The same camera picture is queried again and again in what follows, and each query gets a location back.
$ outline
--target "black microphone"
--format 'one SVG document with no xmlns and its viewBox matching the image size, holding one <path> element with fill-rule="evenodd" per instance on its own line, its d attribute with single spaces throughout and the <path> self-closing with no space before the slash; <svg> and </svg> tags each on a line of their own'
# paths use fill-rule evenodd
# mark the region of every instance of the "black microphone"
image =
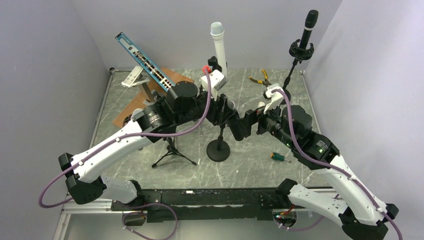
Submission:
<svg viewBox="0 0 424 240">
<path fill-rule="evenodd" d="M 312 29 L 315 27 L 315 24 L 318 20 L 318 11 L 310 10 L 306 16 L 305 28 L 303 30 L 302 39 L 300 40 L 299 48 L 306 49 L 306 46 L 309 42 L 309 37 L 311 36 Z"/>
</svg>

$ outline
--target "table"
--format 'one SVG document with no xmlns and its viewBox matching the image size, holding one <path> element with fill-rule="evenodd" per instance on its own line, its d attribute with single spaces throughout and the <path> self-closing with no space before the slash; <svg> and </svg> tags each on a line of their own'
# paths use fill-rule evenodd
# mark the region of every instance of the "table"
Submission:
<svg viewBox="0 0 424 240">
<path fill-rule="evenodd" d="M 203 75 L 201 69 L 173 69 L 194 80 L 199 86 Z M 266 69 L 271 83 L 283 85 L 288 69 Z M 95 133 L 94 144 L 98 144 L 119 130 L 112 124 L 113 119 L 138 93 L 138 87 L 127 88 L 121 82 L 129 74 L 128 71 L 117 71 L 113 74 L 104 108 Z M 245 111 L 255 109 L 259 102 L 265 102 L 262 95 L 265 86 L 253 83 L 249 76 L 263 79 L 260 69 L 229 69 L 229 83 L 222 89 L 242 117 Z M 313 117 L 312 128 L 317 131 L 317 123 L 308 98 L 307 89 L 299 71 L 295 71 L 287 89 L 290 91 L 292 105 L 300 105 Z M 177 131 L 188 129 L 193 122 L 177 128 Z M 252 127 L 252 135 L 243 141 L 236 141 L 230 129 L 224 131 L 224 140 L 231 148 L 229 158 L 223 162 L 213 162 L 206 154 L 208 143 L 217 138 L 218 126 L 205 120 L 193 132 L 177 137 L 176 148 L 189 159 L 198 163 L 192 165 L 179 156 L 167 156 L 155 169 L 151 165 L 167 150 L 165 141 L 158 141 L 135 151 L 107 169 L 104 174 L 123 180 L 136 180 L 143 189 L 210 189 L 210 188 L 266 188 L 277 187 L 284 179 L 297 181 L 305 187 L 328 187 L 323 178 L 312 173 L 307 167 L 297 162 L 287 147 L 271 135 L 256 135 L 257 125 Z M 271 159 L 271 153 L 278 152 L 288 160 L 280 162 Z"/>
</svg>

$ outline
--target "floor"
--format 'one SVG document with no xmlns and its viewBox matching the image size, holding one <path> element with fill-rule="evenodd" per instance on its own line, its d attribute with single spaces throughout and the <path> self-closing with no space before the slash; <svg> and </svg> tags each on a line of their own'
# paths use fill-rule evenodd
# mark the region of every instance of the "floor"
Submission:
<svg viewBox="0 0 424 240">
<path fill-rule="evenodd" d="M 200 69 L 174 69 L 174 71 L 193 79 L 197 85 L 203 75 Z M 278 82 L 281 86 L 289 73 L 286 69 L 266 69 L 266 71 L 268 80 L 271 83 Z M 138 87 L 121 86 L 121 82 L 128 74 L 127 71 L 118 71 L 113 75 L 95 135 L 95 145 L 119 130 L 112 124 L 113 119 L 139 91 Z M 258 102 L 265 102 L 262 95 L 265 87 L 251 82 L 249 76 L 263 79 L 260 69 L 229 69 L 227 74 L 229 83 L 222 89 L 222 92 L 235 102 L 240 116 L 249 109 L 255 109 Z M 307 90 L 299 71 L 293 73 L 287 89 L 292 95 L 291 104 L 302 106 L 313 117 Z M 179 126 L 177 131 L 188 129 L 193 125 L 192 122 L 186 123 Z M 223 162 L 213 162 L 207 157 L 206 146 L 216 139 L 220 128 L 205 120 L 198 129 L 177 137 L 175 141 L 177 149 L 198 163 L 197 166 L 182 157 L 167 156 L 152 169 L 151 165 L 167 152 L 166 142 L 158 141 L 142 151 L 129 154 L 104 174 L 123 180 L 136 180 L 144 189 L 276 187 L 286 178 L 306 187 L 329 186 L 323 178 L 297 162 L 289 149 L 271 135 L 267 133 L 256 135 L 256 128 L 255 124 L 252 127 L 252 135 L 243 141 L 236 141 L 231 131 L 225 129 L 223 136 L 231 148 L 231 154 Z M 317 131 L 315 119 L 312 128 Z M 272 152 L 284 155 L 292 163 L 272 160 L 270 157 Z"/>
</svg>

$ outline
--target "green screwdriver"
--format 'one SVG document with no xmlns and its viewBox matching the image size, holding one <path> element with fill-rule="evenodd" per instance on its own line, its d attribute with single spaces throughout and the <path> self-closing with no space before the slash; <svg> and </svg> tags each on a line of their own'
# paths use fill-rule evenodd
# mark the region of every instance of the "green screwdriver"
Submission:
<svg viewBox="0 0 424 240">
<path fill-rule="evenodd" d="M 277 152 L 271 153 L 271 158 L 274 159 L 274 160 L 277 160 L 277 161 L 281 161 L 281 162 L 283 162 L 283 161 L 287 161 L 289 163 L 292 162 L 292 161 L 286 159 L 283 155 L 278 154 Z"/>
</svg>

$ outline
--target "yellow pliers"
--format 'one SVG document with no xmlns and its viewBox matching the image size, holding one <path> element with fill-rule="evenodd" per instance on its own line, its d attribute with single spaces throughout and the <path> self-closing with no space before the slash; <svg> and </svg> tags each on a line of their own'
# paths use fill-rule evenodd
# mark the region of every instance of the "yellow pliers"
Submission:
<svg viewBox="0 0 424 240">
<path fill-rule="evenodd" d="M 264 69 L 262 69 L 262 73 L 265 76 L 265 79 L 263 81 L 256 80 L 252 76 L 249 77 L 249 80 L 252 81 L 252 82 L 254 82 L 254 83 L 257 83 L 257 84 L 265 85 L 265 87 L 270 86 L 271 83 L 268 81 L 268 74 L 267 74 L 267 72 Z"/>
</svg>

